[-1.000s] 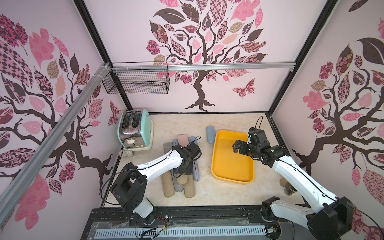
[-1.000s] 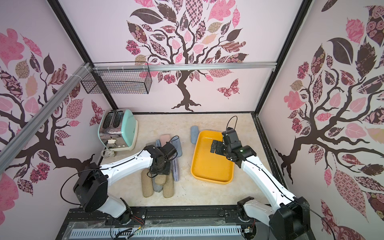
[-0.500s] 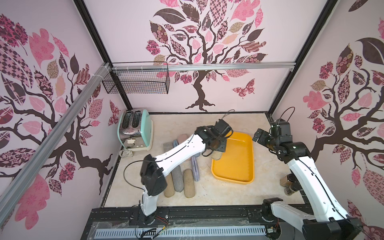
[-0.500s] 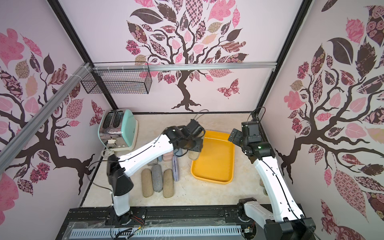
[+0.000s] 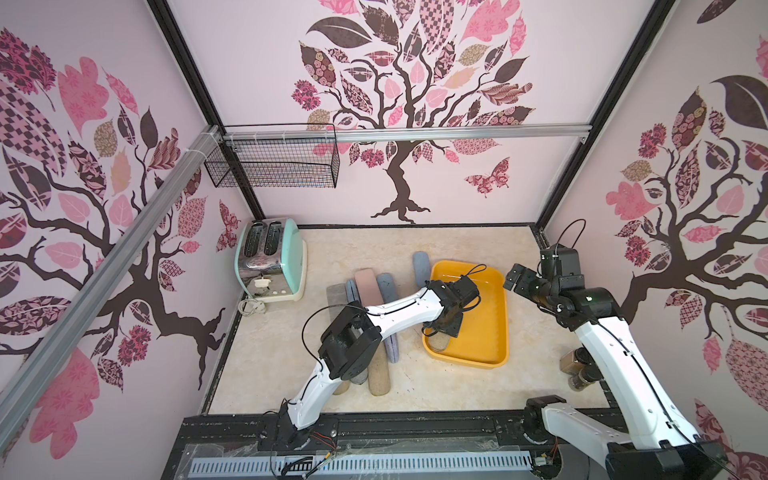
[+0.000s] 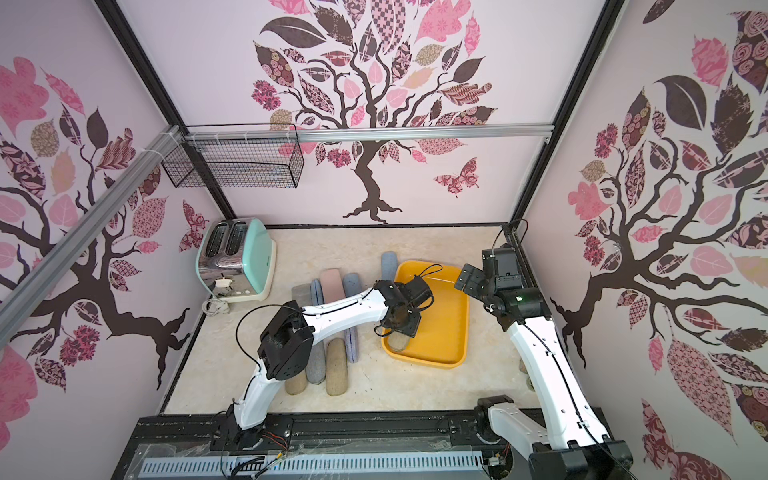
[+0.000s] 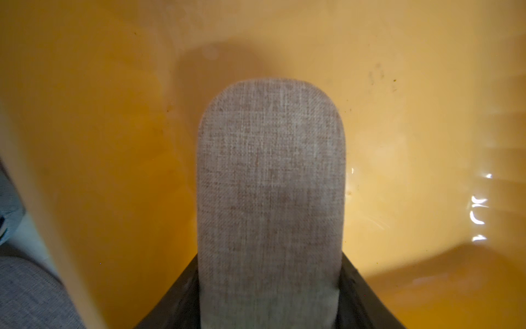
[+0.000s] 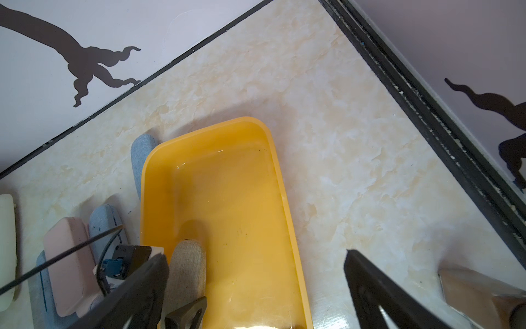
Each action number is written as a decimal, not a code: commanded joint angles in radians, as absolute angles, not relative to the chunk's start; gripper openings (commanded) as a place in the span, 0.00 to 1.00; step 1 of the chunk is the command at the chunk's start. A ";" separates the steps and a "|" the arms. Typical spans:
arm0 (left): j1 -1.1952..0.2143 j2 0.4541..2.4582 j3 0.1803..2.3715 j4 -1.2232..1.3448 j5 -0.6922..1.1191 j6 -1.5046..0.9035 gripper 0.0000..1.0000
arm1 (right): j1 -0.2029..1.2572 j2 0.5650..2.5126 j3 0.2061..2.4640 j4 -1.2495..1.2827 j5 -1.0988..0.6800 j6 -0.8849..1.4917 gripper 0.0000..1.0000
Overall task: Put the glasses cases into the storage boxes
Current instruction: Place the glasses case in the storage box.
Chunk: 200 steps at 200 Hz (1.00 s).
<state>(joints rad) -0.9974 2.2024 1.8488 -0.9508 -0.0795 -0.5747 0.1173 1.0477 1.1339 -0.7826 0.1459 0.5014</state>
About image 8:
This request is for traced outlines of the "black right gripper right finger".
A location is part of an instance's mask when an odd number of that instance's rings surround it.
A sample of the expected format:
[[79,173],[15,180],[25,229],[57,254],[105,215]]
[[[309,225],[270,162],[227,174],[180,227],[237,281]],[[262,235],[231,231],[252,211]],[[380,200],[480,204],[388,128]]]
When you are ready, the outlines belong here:
[[356,249],[347,251],[345,277],[361,328],[448,328]]

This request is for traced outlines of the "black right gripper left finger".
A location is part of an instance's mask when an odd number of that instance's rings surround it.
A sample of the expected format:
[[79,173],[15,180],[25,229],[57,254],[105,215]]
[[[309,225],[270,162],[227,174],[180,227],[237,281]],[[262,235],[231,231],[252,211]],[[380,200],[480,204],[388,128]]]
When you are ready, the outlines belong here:
[[71,328],[157,328],[168,273],[166,256],[155,255]]

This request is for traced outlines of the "tan glasses case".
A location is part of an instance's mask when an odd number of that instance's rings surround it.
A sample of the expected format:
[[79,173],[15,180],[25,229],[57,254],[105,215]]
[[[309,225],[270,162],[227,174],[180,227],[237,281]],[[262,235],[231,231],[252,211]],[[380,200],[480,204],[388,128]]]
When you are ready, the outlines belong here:
[[172,253],[164,292],[161,328],[201,328],[205,297],[206,255],[200,242],[184,240]]

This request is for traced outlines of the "yellow plastic storage tray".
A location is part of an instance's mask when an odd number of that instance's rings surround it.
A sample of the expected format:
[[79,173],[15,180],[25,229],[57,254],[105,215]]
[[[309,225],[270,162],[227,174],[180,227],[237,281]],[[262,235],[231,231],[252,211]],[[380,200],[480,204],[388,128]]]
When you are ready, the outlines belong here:
[[270,130],[252,117],[161,143],[142,170],[141,243],[207,257],[204,328],[312,328]]

